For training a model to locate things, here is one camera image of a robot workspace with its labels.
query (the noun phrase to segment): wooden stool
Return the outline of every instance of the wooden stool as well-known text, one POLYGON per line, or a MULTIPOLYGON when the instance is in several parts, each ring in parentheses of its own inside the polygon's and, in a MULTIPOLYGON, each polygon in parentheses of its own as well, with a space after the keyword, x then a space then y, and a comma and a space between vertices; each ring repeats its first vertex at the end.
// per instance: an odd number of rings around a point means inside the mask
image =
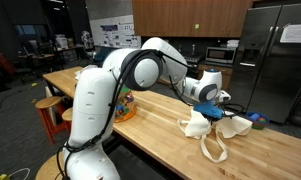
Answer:
POLYGON ((62 114, 62 119, 64 121, 68 121, 68 122, 72 121, 72 109, 73 108, 69 108, 62 114))
POLYGON ((60 124, 58 125, 53 125, 53 122, 51 120, 51 117, 49 115, 48 112, 48 108, 56 106, 58 108, 58 112, 60 115, 63 114, 64 107, 61 103, 61 97, 58 96, 52 96, 52 97, 48 97, 45 99, 42 99, 41 101, 37 102, 36 104, 36 108, 39 111, 41 120, 44 124, 44 127, 46 129, 46 133, 48 135, 48 138, 50 140, 50 142, 53 144, 53 138, 52 136, 59 133, 62 130, 70 130, 68 124, 65 121, 62 121, 60 124))

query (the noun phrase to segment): paper sign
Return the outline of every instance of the paper sign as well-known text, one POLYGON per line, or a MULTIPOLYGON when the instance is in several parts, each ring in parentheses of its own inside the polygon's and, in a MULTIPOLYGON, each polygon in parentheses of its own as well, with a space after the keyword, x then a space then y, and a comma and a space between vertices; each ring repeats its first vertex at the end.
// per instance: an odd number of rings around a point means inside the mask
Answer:
POLYGON ((301 43, 301 24, 288 25, 284 28, 281 43, 301 43))

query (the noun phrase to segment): door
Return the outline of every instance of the door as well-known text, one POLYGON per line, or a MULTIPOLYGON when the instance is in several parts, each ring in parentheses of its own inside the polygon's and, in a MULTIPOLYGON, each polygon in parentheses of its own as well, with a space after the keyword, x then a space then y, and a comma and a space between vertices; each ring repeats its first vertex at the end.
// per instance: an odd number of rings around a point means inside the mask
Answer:
POLYGON ((301 4, 283 6, 248 111, 283 123, 301 88, 301 43, 281 43, 284 27, 301 24, 301 4))
POLYGON ((248 10, 231 76, 231 102, 248 107, 280 9, 248 10))

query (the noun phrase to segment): bowl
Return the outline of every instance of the bowl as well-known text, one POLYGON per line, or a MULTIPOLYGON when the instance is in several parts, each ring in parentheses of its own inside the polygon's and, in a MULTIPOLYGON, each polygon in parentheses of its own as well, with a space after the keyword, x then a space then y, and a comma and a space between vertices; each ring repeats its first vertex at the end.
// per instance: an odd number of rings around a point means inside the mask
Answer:
POLYGON ((248 120, 253 123, 252 128, 257 130, 261 130, 266 127, 270 121, 266 115, 259 112, 247 112, 246 116, 248 120))

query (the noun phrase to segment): black cable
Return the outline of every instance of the black cable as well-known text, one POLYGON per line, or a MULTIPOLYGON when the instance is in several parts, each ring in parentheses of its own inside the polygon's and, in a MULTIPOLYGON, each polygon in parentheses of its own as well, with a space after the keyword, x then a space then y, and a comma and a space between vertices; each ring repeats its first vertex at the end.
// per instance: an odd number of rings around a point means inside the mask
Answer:
POLYGON ((242 113, 243 110, 244 110, 244 106, 243 105, 241 105, 241 104, 235 104, 235 103, 227 103, 227 104, 226 103, 220 103, 217 106, 223 108, 223 114, 222 114, 223 117, 230 117, 230 118, 232 118, 232 117, 237 116, 238 114, 242 113), (227 115, 225 113, 224 108, 228 108, 229 109, 229 106, 238 106, 240 109, 237 110, 236 112, 234 112, 233 114, 227 115))
POLYGON ((61 172, 59 172, 59 173, 57 174, 57 176, 54 178, 54 180, 57 180, 57 178, 60 176, 60 174, 61 174, 61 172))
POLYGON ((65 174, 65 178, 69 178, 67 166, 68 166, 68 162, 69 162, 69 159, 70 159, 71 154, 72 154, 72 152, 69 153, 69 155, 68 155, 67 158, 66 158, 66 162, 65 162, 65 164, 64 164, 64 174, 65 174))
POLYGON ((173 83, 172 83, 172 79, 171 76, 169 75, 169 79, 170 79, 170 84, 171 84, 171 88, 172 88, 172 92, 174 92, 174 94, 177 96, 177 98, 183 102, 184 104, 188 105, 188 106, 193 106, 193 104, 187 103, 185 100, 182 99, 182 95, 179 95, 177 89, 174 87, 173 83))
POLYGON ((9 95, 5 96, 5 97, 0 101, 0 109, 2 108, 2 104, 3 104, 4 100, 6 100, 8 97, 10 97, 10 96, 12 96, 12 95, 14 95, 14 94, 21 93, 21 92, 22 92, 22 91, 20 90, 20 91, 16 91, 16 92, 14 92, 14 93, 12 93, 12 94, 9 94, 9 95))
POLYGON ((57 158, 57 165, 58 165, 58 169, 59 169, 59 174, 62 174, 62 177, 64 177, 64 174, 63 174, 63 171, 61 169, 61 165, 60 165, 60 161, 59 161, 59 153, 60 151, 62 150, 64 146, 61 146, 58 151, 57 151, 57 155, 56 155, 56 158, 57 158))
MULTIPOLYGON (((148 53, 150 51, 153 52, 154 50, 145 50, 145 51, 142 51, 141 53, 136 54, 136 56, 134 56, 133 59, 138 59, 140 56, 142 56, 143 54, 148 53)), ((90 139, 87 142, 85 142, 81 147, 71 147, 71 145, 69 145, 68 142, 66 143, 65 146, 61 147, 61 148, 65 147, 69 151, 69 153, 70 153, 67 156, 66 161, 65 161, 65 168, 64 168, 65 169, 64 170, 65 174, 63 174, 63 172, 61 170, 61 167, 60 167, 60 162, 59 162, 59 160, 57 160, 58 168, 59 168, 60 173, 63 176, 63 179, 69 179, 68 174, 67 174, 67 165, 68 165, 68 161, 69 161, 70 155, 72 153, 80 152, 80 151, 82 151, 84 149, 90 148, 92 145, 95 145, 101 139, 102 135, 105 133, 105 131, 106 131, 106 129, 107 129, 107 127, 108 127, 108 125, 109 125, 112 117, 113 117, 113 113, 114 113, 114 110, 115 110, 115 107, 116 107, 116 102, 117 102, 118 97, 120 95, 121 89, 122 89, 122 87, 124 85, 124 82, 128 78, 128 76, 126 76, 125 72, 126 71, 128 71, 128 72, 130 71, 130 69, 128 69, 130 67, 130 63, 133 63, 131 67, 134 67, 137 62, 138 61, 136 61, 136 60, 129 61, 128 65, 125 66, 125 68, 123 69, 122 73, 120 73, 120 75, 118 77, 118 80, 117 80, 117 83, 116 83, 115 88, 114 88, 114 92, 113 92, 113 95, 112 95, 112 101, 109 104, 110 110, 109 110, 109 113, 108 113, 107 121, 106 121, 105 126, 103 127, 102 131, 98 135, 96 135, 95 137, 93 137, 92 139, 90 139)))
POLYGON ((31 89, 33 89, 33 88, 37 87, 39 84, 41 84, 41 83, 37 83, 37 85, 36 85, 36 86, 34 86, 34 87, 31 87, 31 88, 26 88, 26 89, 22 89, 22 90, 19 90, 19 91, 13 92, 13 93, 11 93, 11 94, 9 94, 9 95, 5 96, 5 97, 4 97, 4 98, 2 98, 2 99, 1 99, 1 101, 0 101, 0 109, 2 108, 2 105, 3 105, 3 102, 4 102, 4 100, 6 100, 8 97, 10 97, 10 96, 12 96, 12 95, 14 95, 14 94, 17 94, 17 93, 21 93, 21 92, 24 92, 24 91, 31 90, 31 89))
POLYGON ((180 64, 180 65, 182 65, 182 66, 188 68, 188 70, 190 70, 191 72, 198 73, 198 69, 195 68, 194 66, 189 66, 189 65, 187 65, 187 64, 184 64, 184 63, 182 63, 182 62, 176 60, 175 58, 173 58, 173 57, 171 57, 171 56, 169 56, 169 55, 163 53, 162 51, 158 51, 158 52, 159 52, 158 54, 162 54, 163 56, 168 57, 169 59, 173 60, 174 62, 176 62, 176 63, 178 63, 178 64, 180 64))

